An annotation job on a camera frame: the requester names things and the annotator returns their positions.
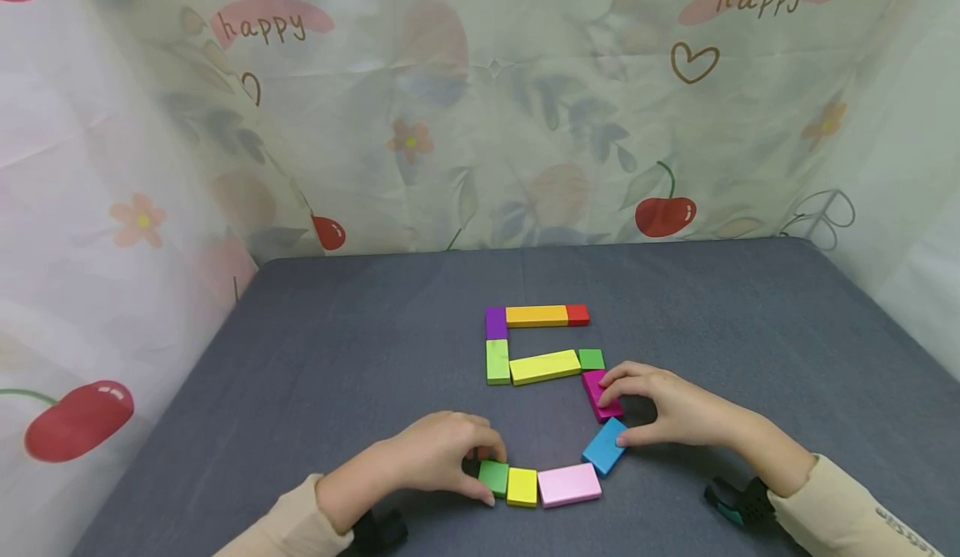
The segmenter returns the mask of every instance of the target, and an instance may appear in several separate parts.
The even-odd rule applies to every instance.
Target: left hand
[[[450,491],[493,505],[491,490],[462,469],[463,456],[473,449],[480,458],[506,463],[507,449],[490,420],[453,411],[430,413],[382,444],[400,488]]]

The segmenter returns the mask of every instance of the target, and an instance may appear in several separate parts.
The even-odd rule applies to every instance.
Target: wooden block
[[[587,390],[587,398],[590,401],[590,408],[593,409],[593,417],[597,419],[598,424],[606,422],[610,418],[618,418],[623,415],[623,407],[620,405],[620,399],[614,399],[606,407],[598,405],[604,389],[600,386],[600,380],[606,374],[604,371],[585,372],[582,375],[583,387]]]
[[[592,463],[541,471],[537,474],[537,481],[545,509],[600,499],[603,494]]]
[[[510,468],[507,473],[507,505],[537,508],[537,471]]]
[[[586,304],[567,305],[567,325],[589,325],[590,313]]]
[[[507,340],[507,307],[488,307],[487,340]]]
[[[513,376],[513,386],[523,386],[532,382],[563,378],[564,375],[580,374],[580,361],[577,359],[576,350],[561,350],[560,353],[514,359],[510,362],[510,373]]]
[[[580,369],[606,369],[603,351],[600,349],[580,349]]]
[[[510,466],[499,461],[481,461],[477,479],[493,491],[493,496],[504,499],[507,495],[507,471]]]
[[[487,341],[487,384],[510,383],[510,351],[506,340]]]
[[[593,437],[587,448],[583,450],[581,461],[593,463],[597,474],[605,479],[613,466],[617,464],[620,455],[623,454],[623,447],[617,446],[617,437],[620,432],[627,429],[627,426],[620,423],[617,418],[607,419],[607,423]]]
[[[508,328],[562,328],[567,324],[567,305],[507,307]]]

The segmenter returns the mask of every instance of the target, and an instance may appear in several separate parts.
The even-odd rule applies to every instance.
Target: blue block
[[[620,432],[627,429],[627,426],[620,423],[617,418],[607,419],[607,423],[593,437],[587,448],[583,450],[581,461],[583,463],[593,463],[593,468],[597,474],[605,479],[610,470],[617,464],[620,455],[623,454],[623,447],[617,446],[617,437]]]

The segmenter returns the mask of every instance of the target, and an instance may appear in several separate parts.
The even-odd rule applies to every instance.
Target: red block
[[[589,325],[590,314],[586,304],[567,305],[567,325]]]

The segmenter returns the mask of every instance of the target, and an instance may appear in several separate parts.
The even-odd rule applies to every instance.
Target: wrist
[[[750,449],[757,444],[758,437],[763,437],[769,433],[769,426],[773,425],[770,419],[766,419],[759,413],[753,412],[746,407],[734,404],[734,412],[730,418],[727,418],[728,426],[726,438],[722,446],[730,449],[741,457],[746,456]]]
[[[383,496],[404,488],[403,467],[400,467],[391,450],[390,439],[371,444],[358,458],[366,463],[365,469],[370,471],[373,486]]]

